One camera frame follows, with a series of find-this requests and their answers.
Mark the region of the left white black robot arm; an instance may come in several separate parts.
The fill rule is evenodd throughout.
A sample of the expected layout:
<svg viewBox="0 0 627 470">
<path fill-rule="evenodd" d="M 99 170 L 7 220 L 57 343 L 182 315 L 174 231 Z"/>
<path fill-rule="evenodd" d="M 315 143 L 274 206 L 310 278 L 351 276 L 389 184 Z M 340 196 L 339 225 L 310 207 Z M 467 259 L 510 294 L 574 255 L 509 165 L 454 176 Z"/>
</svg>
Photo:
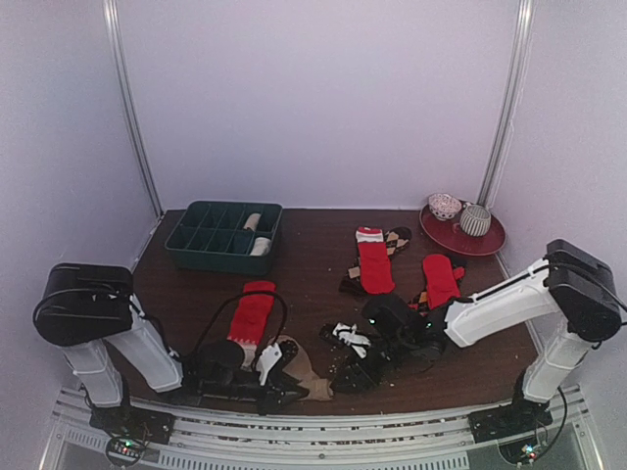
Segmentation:
<svg viewBox="0 0 627 470">
<path fill-rule="evenodd" d="M 173 404 L 245 401 L 266 415 L 306 398 L 309 390 L 284 370 L 298 353 L 295 343 L 274 338 L 261 345 L 273 309 L 288 312 L 275 284 L 249 282 L 224 305 L 236 306 L 226 337 L 208 342 L 218 319 L 213 315 L 192 350 L 181 354 L 169 344 L 160 320 L 142 308 L 128 269 L 61 263 L 49 272 L 32 323 L 46 342 L 62 350 L 88 404 L 121 435 L 134 433 L 141 415 L 129 404 L 128 386 L 108 346 L 134 366 L 155 394 Z"/>
</svg>

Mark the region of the red sock near left arm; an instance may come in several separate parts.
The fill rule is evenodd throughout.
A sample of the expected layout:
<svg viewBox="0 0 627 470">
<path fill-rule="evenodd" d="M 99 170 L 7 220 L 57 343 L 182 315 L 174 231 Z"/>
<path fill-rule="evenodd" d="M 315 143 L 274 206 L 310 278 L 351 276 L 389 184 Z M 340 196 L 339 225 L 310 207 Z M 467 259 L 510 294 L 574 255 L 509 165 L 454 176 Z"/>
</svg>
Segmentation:
<svg viewBox="0 0 627 470">
<path fill-rule="evenodd" d="M 227 339 L 238 344 L 243 350 L 243 369 L 249 369 L 255 358 L 273 305 L 272 295 L 245 296 L 238 302 Z"/>
</svg>

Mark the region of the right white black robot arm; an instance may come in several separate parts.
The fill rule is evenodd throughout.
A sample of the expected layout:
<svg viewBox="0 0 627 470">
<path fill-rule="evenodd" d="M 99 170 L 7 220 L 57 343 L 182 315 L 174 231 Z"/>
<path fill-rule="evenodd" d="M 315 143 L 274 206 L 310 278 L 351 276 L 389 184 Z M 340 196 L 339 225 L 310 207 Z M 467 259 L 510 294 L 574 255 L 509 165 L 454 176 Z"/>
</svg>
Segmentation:
<svg viewBox="0 0 627 470">
<path fill-rule="evenodd" d="M 556 239 L 526 270 L 480 293 L 450 298 L 434 308 L 410 305 L 396 294 L 375 296 L 362 309 L 375 335 L 343 323 L 320 334 L 352 351 L 332 379 L 331 390 L 357 394 L 378 386 L 384 371 L 408 355 L 432 361 L 447 343 L 470 347 L 514 325 L 558 314 L 561 321 L 552 339 L 521 373 L 515 401 L 503 410 L 503 424 L 519 433 L 539 417 L 540 405 L 554 396 L 586 354 L 624 326 L 625 311 L 610 267 Z"/>
</svg>

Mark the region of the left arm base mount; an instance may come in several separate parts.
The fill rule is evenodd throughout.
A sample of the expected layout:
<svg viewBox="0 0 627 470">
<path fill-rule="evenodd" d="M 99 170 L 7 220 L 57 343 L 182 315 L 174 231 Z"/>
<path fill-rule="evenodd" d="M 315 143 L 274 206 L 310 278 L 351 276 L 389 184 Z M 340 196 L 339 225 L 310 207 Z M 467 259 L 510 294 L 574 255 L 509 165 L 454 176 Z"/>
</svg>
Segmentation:
<svg viewBox="0 0 627 470">
<path fill-rule="evenodd" d="M 129 467 L 147 454 L 149 444 L 169 443 L 174 421 L 170 413 L 122 405 L 93 407 L 89 424 L 109 437 L 104 450 L 107 459 L 118 467 Z"/>
</svg>

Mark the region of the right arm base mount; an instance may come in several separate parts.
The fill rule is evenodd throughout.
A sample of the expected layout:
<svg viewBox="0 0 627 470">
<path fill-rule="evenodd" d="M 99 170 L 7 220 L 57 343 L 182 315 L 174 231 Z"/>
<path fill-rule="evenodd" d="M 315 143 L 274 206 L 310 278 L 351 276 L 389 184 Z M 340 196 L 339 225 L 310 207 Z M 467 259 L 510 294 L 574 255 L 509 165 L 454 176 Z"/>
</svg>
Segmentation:
<svg viewBox="0 0 627 470">
<path fill-rule="evenodd" d="M 548 438 L 553 417 L 546 403 L 520 400 L 510 404 L 475 411 L 468 424 L 477 444 L 497 441 L 500 456 L 509 464 L 534 463 L 543 450 L 541 433 Z"/>
</svg>

